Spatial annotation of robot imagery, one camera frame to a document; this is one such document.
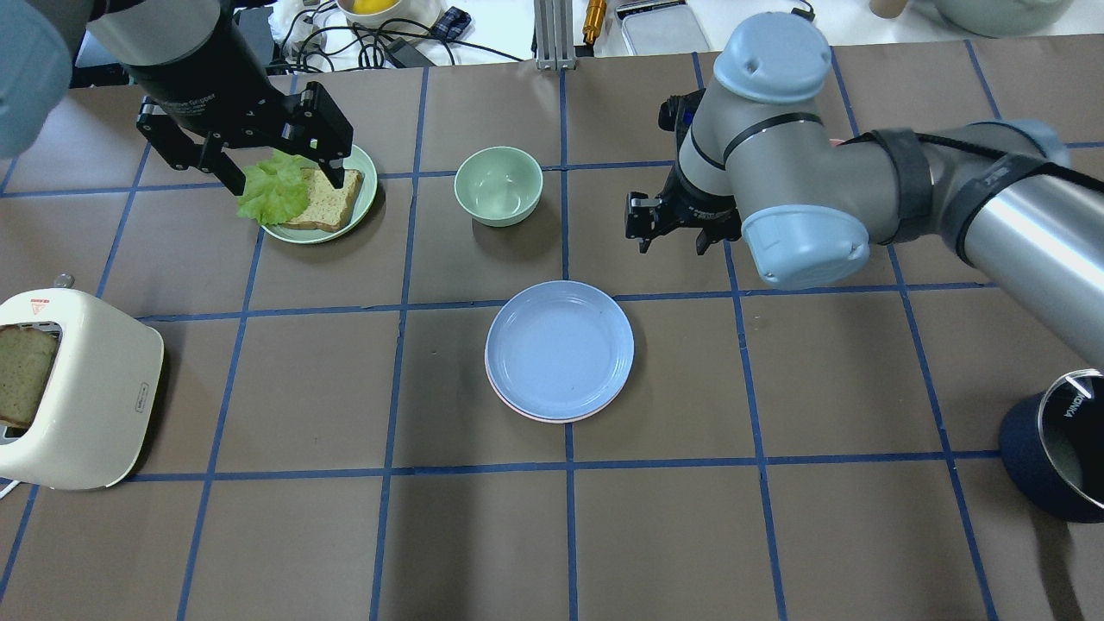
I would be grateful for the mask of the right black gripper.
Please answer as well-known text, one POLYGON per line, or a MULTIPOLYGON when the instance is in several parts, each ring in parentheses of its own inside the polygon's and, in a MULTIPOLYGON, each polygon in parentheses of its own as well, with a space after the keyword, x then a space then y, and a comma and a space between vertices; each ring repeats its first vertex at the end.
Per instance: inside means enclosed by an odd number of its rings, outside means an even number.
POLYGON ((737 202, 731 194, 705 192, 686 178, 678 164, 668 173, 660 197, 631 191, 624 201, 624 236, 636 240, 639 253, 647 253, 654 239, 675 229, 701 229, 696 236, 696 254, 715 242, 735 242, 742 236, 737 202))

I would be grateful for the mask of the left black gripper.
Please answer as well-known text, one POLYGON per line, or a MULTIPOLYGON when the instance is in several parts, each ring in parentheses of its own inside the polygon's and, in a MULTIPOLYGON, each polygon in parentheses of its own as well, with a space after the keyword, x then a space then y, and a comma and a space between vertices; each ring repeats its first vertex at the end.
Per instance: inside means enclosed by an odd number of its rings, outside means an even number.
POLYGON ((170 168, 213 173, 241 196, 245 173, 224 150, 273 146, 344 187, 354 127, 323 84, 284 96, 229 13, 153 13, 139 24, 138 62, 128 69, 148 95, 135 126, 170 168))

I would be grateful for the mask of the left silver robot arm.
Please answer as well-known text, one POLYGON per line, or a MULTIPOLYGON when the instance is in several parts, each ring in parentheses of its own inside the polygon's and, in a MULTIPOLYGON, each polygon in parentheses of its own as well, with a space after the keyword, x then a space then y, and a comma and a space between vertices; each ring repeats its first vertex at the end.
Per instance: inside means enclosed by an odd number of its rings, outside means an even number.
POLYGON ((36 141, 91 33, 147 94, 135 126, 177 170, 213 173, 241 194, 230 149, 272 147, 319 165, 344 185, 354 129, 317 82, 299 94, 272 86, 235 24, 233 1, 4 1, 1 4, 1 152, 36 141))

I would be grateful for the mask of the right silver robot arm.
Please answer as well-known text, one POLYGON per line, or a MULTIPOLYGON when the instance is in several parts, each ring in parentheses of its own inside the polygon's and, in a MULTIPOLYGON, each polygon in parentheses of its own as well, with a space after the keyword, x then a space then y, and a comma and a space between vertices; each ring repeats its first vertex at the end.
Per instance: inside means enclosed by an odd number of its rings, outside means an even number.
POLYGON ((679 228, 699 230, 697 253, 742 240, 777 290, 850 278, 875 245, 937 235, 1100 368, 1101 182, 1071 168, 1057 130, 991 119, 832 144, 815 104, 831 61, 805 17, 737 24, 707 87, 662 104, 677 158, 662 192, 627 197, 624 235, 640 252, 679 228))

